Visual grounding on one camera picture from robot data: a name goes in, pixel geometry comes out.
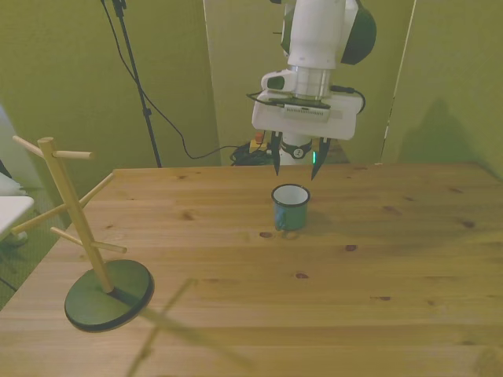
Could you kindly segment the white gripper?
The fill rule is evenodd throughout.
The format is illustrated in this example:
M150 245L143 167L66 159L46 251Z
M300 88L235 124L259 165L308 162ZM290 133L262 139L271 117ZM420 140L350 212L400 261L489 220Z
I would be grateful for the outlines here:
M358 113L363 107L360 96L332 94L320 102L298 102L285 93L266 90L254 101L252 125L271 131L270 149L276 175L279 175L282 133L320 137L316 160L311 171L314 180L329 153L331 139L350 140Z

